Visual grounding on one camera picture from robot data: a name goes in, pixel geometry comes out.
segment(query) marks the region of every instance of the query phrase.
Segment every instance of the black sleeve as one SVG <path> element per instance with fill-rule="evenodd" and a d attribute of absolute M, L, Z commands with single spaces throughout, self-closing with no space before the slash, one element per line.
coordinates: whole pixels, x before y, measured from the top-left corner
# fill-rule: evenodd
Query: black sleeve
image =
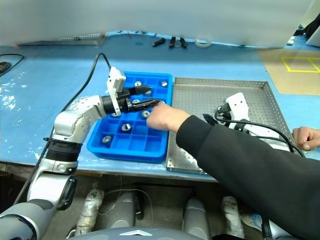
<path fill-rule="evenodd" d="M 176 135 L 200 168 L 290 234 L 320 239 L 320 161 L 190 116 Z"/>

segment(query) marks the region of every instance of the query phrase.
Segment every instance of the black cable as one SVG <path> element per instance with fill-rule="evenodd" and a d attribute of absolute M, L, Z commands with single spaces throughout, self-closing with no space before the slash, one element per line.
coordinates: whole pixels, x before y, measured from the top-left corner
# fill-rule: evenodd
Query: black cable
<path fill-rule="evenodd" d="M 15 64 L 13 64 L 7 71 L 3 72 L 0 74 L 0 77 L 3 76 L 4 74 L 8 73 L 11 69 L 13 69 L 15 66 L 17 66 L 24 58 L 25 56 L 17 53 L 6 53 L 6 54 L 0 54 L 0 57 L 2 56 L 20 56 L 20 60 L 17 61 Z"/>
<path fill-rule="evenodd" d="M 285 143 L 287 144 L 287 142 L 283 139 L 280 139 L 280 138 L 276 138 L 276 137 L 272 137 L 272 136 L 254 136 L 258 139 L 270 139 L 270 140 L 275 140 L 275 141 L 279 141 L 279 142 L 282 142 L 282 143 Z M 301 157 L 305 158 L 306 156 L 304 155 L 304 153 L 294 144 L 290 143 L 291 146 L 300 154 Z"/>
<path fill-rule="evenodd" d="M 109 70 L 111 69 L 111 65 L 106 57 L 106 55 L 102 52 L 98 53 L 96 56 L 95 56 L 95 59 L 93 61 L 93 64 L 92 64 L 92 68 L 90 70 L 90 74 L 89 76 L 87 77 L 86 81 L 84 82 L 84 84 L 82 85 L 82 87 L 79 89 L 79 91 L 67 102 L 67 104 L 63 107 L 63 109 L 61 110 L 61 112 L 65 111 L 69 105 L 79 96 L 79 94 L 86 88 L 86 86 L 88 85 L 88 83 L 90 82 L 91 80 L 91 77 L 92 75 L 94 74 L 94 71 L 95 71 L 95 68 L 96 68 L 96 65 L 97 65 L 97 62 L 98 62 L 98 59 L 100 56 L 103 56 L 107 66 L 109 67 Z M 51 130 L 51 133 L 50 133 L 50 137 L 49 139 L 52 137 L 52 134 L 54 133 L 54 127 L 52 127 L 52 130 Z M 41 155 L 39 157 L 39 159 L 37 160 L 34 168 L 33 168 L 33 171 L 31 172 L 30 176 L 27 178 L 27 180 L 25 181 L 23 187 L 21 188 L 21 191 L 19 192 L 18 196 L 16 197 L 16 199 L 14 200 L 13 202 L 13 205 L 17 204 L 20 200 L 20 198 L 22 197 L 22 195 L 24 194 L 26 188 L 29 186 L 31 180 L 32 180 L 32 177 L 34 176 L 36 170 L 38 169 L 40 163 L 41 163 L 41 160 L 42 158 L 44 157 L 44 155 L 46 154 L 46 151 L 49 147 L 49 141 L 46 142 L 42 152 L 41 152 Z"/>
<path fill-rule="evenodd" d="M 255 125 L 255 126 L 259 126 L 259 127 L 263 127 L 263 128 L 267 128 L 267 129 L 270 129 L 272 131 L 275 131 L 277 134 L 279 134 L 281 137 L 283 137 L 283 139 L 286 141 L 286 144 L 288 145 L 288 148 L 290 149 L 290 152 L 294 153 L 295 150 L 294 148 L 292 147 L 292 144 L 290 142 L 290 140 L 287 138 L 287 136 L 279 131 L 278 129 L 272 127 L 272 126 L 269 126 L 269 125 L 266 125 L 266 124 L 263 124 L 263 123 L 259 123 L 259 122 L 253 122 L 253 121 L 236 121 L 236 120 L 228 120 L 228 119 L 221 119 L 218 117 L 218 112 L 216 111 L 214 113 L 214 118 L 219 121 L 219 122 L 225 122 L 225 123 L 235 123 L 235 124 L 250 124 L 250 125 Z"/>

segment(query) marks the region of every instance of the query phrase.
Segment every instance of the human hand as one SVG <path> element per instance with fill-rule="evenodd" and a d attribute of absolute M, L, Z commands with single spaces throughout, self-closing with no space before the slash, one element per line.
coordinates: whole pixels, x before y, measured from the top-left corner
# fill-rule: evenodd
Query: human hand
<path fill-rule="evenodd" d="M 293 129 L 293 138 L 296 145 L 303 150 L 313 150 L 320 146 L 320 129 L 302 126 Z"/>
<path fill-rule="evenodd" d="M 149 128 L 177 133 L 181 124 L 190 115 L 185 111 L 173 108 L 165 103 L 161 103 L 152 109 L 146 120 Z"/>

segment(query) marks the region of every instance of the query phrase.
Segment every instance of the blue plastic tray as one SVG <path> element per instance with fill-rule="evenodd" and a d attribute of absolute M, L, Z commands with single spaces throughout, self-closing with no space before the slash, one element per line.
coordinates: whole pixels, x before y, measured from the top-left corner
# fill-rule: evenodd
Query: blue plastic tray
<path fill-rule="evenodd" d="M 166 104 L 172 104 L 173 81 L 170 74 L 125 72 L 125 88 L 134 86 L 135 81 L 141 81 L 143 85 L 152 87 L 151 95 L 136 95 L 131 101 L 147 99 L 161 99 Z M 166 81 L 167 87 L 162 87 L 161 82 Z M 122 131 L 124 124 L 131 125 L 131 131 Z M 168 132 L 148 128 L 146 118 L 142 112 L 123 113 L 121 116 L 108 115 L 99 120 L 87 143 L 87 149 L 99 158 L 117 159 L 135 162 L 160 163 L 165 159 Z M 105 136 L 111 136 L 112 140 L 103 143 Z"/>

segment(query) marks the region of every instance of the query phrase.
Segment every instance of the blue table surface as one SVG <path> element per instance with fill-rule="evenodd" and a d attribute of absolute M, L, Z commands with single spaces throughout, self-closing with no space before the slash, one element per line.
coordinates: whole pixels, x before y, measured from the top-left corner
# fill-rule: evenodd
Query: blue table surface
<path fill-rule="evenodd" d="M 87 79 L 99 52 L 104 52 L 111 65 L 123 71 L 267 81 L 290 130 L 300 126 L 320 129 L 320 96 L 280 94 L 256 48 L 221 44 L 199 48 L 189 43 L 187 49 L 169 49 L 168 42 L 152 47 L 151 43 L 157 39 L 151 34 L 131 34 L 131 38 L 127 34 L 111 34 L 103 46 L 1 47 L 1 54 L 23 54 L 25 60 L 1 77 L 0 161 L 36 163 L 45 145 L 43 137 L 48 137 L 57 114 Z M 305 43 L 304 37 L 296 37 L 295 44 L 286 48 L 320 50 Z M 16 56 L 1 57 L 1 61 L 12 63 L 18 59 Z M 104 95 L 107 77 L 108 69 L 100 60 L 91 82 L 80 96 Z M 206 175 L 167 171 L 165 162 L 151 164 L 97 158 L 87 150 L 88 139 L 78 158 L 79 170 L 214 181 Z M 306 156 L 320 160 L 320 148 Z"/>

